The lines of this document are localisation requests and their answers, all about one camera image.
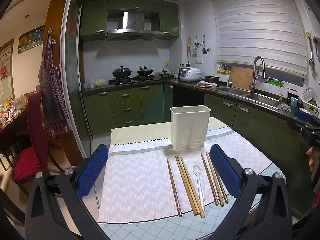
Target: black dishwasher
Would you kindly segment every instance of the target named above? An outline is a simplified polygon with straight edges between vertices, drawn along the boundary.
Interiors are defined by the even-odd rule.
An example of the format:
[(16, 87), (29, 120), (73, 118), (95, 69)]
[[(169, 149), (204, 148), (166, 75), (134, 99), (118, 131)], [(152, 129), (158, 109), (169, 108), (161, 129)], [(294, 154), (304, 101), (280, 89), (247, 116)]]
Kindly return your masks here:
[(203, 92), (180, 86), (173, 86), (173, 106), (201, 106), (203, 104)]

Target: human hand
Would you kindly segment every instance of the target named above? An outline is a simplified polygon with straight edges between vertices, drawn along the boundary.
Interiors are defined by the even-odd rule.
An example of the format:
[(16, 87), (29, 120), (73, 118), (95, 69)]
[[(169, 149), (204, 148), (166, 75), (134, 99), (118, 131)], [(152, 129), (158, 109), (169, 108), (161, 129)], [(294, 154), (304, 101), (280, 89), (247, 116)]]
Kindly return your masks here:
[(312, 172), (313, 171), (314, 162), (315, 162), (315, 151), (314, 151), (313, 147), (311, 147), (309, 150), (307, 150), (307, 155), (310, 156), (309, 169)]

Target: red chair cushion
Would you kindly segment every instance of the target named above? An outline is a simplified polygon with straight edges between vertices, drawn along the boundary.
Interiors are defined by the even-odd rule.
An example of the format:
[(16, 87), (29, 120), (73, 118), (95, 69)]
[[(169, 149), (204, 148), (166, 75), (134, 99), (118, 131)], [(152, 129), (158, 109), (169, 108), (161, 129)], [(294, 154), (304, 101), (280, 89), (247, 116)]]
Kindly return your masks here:
[(46, 165), (41, 165), (39, 163), (33, 147), (23, 149), (16, 157), (16, 161), (12, 169), (12, 180), (17, 182), (35, 175), (44, 168), (46, 168)]

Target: black granite countertop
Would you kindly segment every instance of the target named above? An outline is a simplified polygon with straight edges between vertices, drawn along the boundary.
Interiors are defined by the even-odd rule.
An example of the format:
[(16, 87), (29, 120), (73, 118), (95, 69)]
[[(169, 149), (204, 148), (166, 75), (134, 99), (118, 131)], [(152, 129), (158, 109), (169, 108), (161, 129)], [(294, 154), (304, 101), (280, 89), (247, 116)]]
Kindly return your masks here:
[[(168, 84), (172, 84), (172, 85), (176, 85), (176, 86), (180, 86), (180, 87), (185, 87), (185, 88), (197, 90), (200, 92), (204, 92), (204, 93), (207, 93), (210, 95), (229, 99), (229, 100), (232, 100), (236, 103), (250, 106), (255, 109), (264, 111), (268, 114), (272, 114), (272, 115), (274, 115), (278, 118), (284, 119), (284, 120), (288, 120), (290, 118), (293, 118), (293, 119), (301, 121), (300, 119), (298, 119), (294, 116), (293, 111), (287, 112), (284, 110), (274, 109), (274, 108), (267, 107), (267, 106), (261, 105), (259, 103), (253, 102), (253, 101), (246, 99), (244, 97), (239, 97), (236, 95), (223, 93), (219, 90), (216, 90), (215, 88), (197, 87), (197, 82), (184, 82), (184, 81), (181, 81), (178, 79), (170, 79), (170, 80), (156, 79), (156, 80), (133, 82), (133, 83), (123, 84), (123, 85), (106, 85), (106, 86), (95, 87), (95, 88), (90, 88), (90, 89), (83, 88), (82, 95), (88, 96), (88, 95), (94, 95), (94, 94), (102, 93), (102, 92), (106, 92), (106, 91), (114, 91), (114, 90), (119, 90), (119, 89), (127, 89), (127, 88), (131, 88), (131, 87), (146, 86), (146, 85), (156, 85), (156, 84), (162, 84), (162, 83), (168, 83)], [(225, 86), (225, 83), (222, 82), (219, 86)], [(256, 92), (259, 94), (262, 94), (262, 95), (266, 95), (266, 96), (278, 99), (278, 95), (273, 95), (273, 94), (264, 92), (262, 90), (256, 90)]]

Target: rice cooker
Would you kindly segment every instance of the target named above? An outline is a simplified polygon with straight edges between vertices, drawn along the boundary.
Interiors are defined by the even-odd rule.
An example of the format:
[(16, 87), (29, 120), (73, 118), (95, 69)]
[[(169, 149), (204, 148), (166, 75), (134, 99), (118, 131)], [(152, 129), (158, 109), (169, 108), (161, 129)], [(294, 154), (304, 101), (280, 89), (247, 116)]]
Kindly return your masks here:
[(187, 67), (180, 71), (180, 80), (186, 82), (198, 81), (200, 79), (201, 71), (195, 67)]

